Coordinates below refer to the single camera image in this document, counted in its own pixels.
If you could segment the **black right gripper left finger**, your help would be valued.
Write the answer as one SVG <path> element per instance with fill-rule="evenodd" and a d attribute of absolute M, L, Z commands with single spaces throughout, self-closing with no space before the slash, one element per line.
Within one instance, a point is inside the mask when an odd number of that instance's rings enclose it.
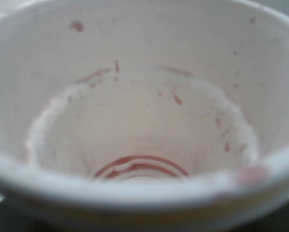
<path fill-rule="evenodd" d="M 45 232 L 46 223 L 10 200 L 0 202 L 0 232 Z"/>

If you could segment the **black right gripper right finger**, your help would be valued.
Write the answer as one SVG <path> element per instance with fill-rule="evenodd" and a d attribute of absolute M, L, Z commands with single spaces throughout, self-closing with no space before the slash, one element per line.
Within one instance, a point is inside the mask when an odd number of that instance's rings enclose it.
<path fill-rule="evenodd" d="M 289 232 L 289 203 L 274 214 L 277 232 Z"/>

